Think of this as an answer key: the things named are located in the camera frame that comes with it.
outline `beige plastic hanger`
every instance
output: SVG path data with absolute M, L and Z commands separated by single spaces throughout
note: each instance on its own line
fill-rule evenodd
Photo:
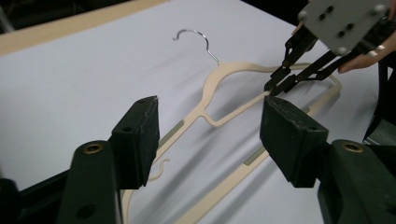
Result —
M 221 63 L 219 59 L 217 59 L 210 51 L 209 51 L 209 42 L 205 35 L 202 33 L 192 30 L 192 29 L 183 29 L 177 33 L 177 37 L 174 40 L 178 40 L 180 34 L 184 32 L 193 32 L 200 36 L 202 36 L 206 41 L 206 51 L 210 54 L 210 56 L 218 63 L 218 67 L 213 70 L 206 78 L 204 89 L 203 89 L 203 97 L 201 102 L 183 119 L 181 120 L 166 136 L 164 136 L 159 144 L 159 148 L 157 150 L 157 156 L 154 159 L 153 164 L 172 146 L 176 140 L 186 132 L 190 126 L 200 117 L 206 119 L 206 121 L 214 127 L 220 127 L 221 125 L 225 124 L 226 122 L 230 121 L 231 119 L 235 118 L 240 113 L 244 112 L 251 106 L 258 103 L 262 100 L 268 92 L 263 92 L 247 102 L 246 104 L 238 107 L 235 111 L 231 112 L 230 114 L 226 115 L 222 119 L 213 120 L 210 115 L 206 112 L 207 107 L 209 106 L 210 102 L 213 99 L 213 95 L 216 91 L 217 86 L 220 82 L 226 78 L 227 76 L 243 71 L 250 71 L 250 72 L 260 72 L 260 73 L 273 73 L 278 68 L 278 66 L 274 67 L 264 67 L 260 66 L 255 63 L 245 63 L 245 62 L 236 62 L 236 63 Z M 292 66 L 290 69 L 292 70 L 302 70 L 305 69 L 309 64 L 296 64 Z M 132 191 L 127 189 L 124 192 L 122 197 L 122 207 L 123 214 L 128 214 L 128 207 L 130 204 L 130 200 L 132 197 Z
M 334 86 L 325 91 L 311 106 L 304 111 L 313 117 L 319 110 L 325 106 L 341 89 L 340 81 L 334 76 L 329 76 L 334 82 Z M 230 193 L 239 183 L 241 183 L 254 169 L 256 169 L 267 157 L 268 152 L 261 147 L 253 153 L 246 161 L 236 168 L 236 170 L 227 176 L 220 184 L 212 189 L 206 196 L 201 199 L 194 207 L 185 213 L 176 224 L 197 223 L 213 207 L 215 207 L 228 193 Z
M 164 159 L 163 161 L 161 161 L 160 170 L 158 171 L 158 173 L 156 175 L 150 176 L 148 178 L 148 181 L 153 181 L 153 180 L 156 180 L 161 177 L 161 175 L 163 174 L 163 164 L 166 161 L 170 161 L 170 160 Z M 121 208 L 122 208 L 123 223 L 128 223 L 129 205 L 130 205 L 130 201 L 131 201 L 133 193 L 134 193 L 133 189 L 126 189 L 126 190 L 121 191 L 121 197 L 122 197 Z

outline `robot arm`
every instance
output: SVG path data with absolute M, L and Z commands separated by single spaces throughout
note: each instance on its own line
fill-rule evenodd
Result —
M 383 49 L 381 43 L 396 27 L 395 22 L 387 18 L 388 5 L 386 0 L 362 0 L 359 3 L 354 0 L 315 0 L 309 3 L 299 13 L 302 28 L 286 42 L 285 59 L 271 75 L 264 90 L 272 90 L 271 95 L 288 92 L 301 81 L 325 79 L 338 66 L 360 54 L 375 56 Z M 289 76 L 290 66 L 318 39 L 330 50 L 300 74 Z M 325 67 L 337 56 L 340 58 Z

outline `white table surface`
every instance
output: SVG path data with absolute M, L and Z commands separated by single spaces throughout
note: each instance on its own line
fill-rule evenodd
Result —
M 175 0 L 47 44 L 0 57 L 0 174 L 25 189 L 68 169 L 74 150 L 107 140 L 137 100 L 158 95 L 164 136 L 200 101 L 205 77 L 222 62 L 275 66 L 294 27 L 237 0 Z M 326 52 L 317 43 L 301 62 Z M 337 77 L 339 97 L 315 119 L 329 142 L 360 142 L 377 97 L 376 68 Z M 236 73 L 208 108 L 215 118 L 262 92 L 269 74 Z M 301 85 L 280 95 L 303 107 L 329 86 Z M 138 190 L 131 223 L 172 223 L 260 145 L 262 103 L 220 128 L 198 119 L 163 156 L 160 179 Z M 158 170 L 154 165 L 152 173 Z M 202 223 L 322 223 L 317 186 L 294 189 L 271 159 L 216 206 Z

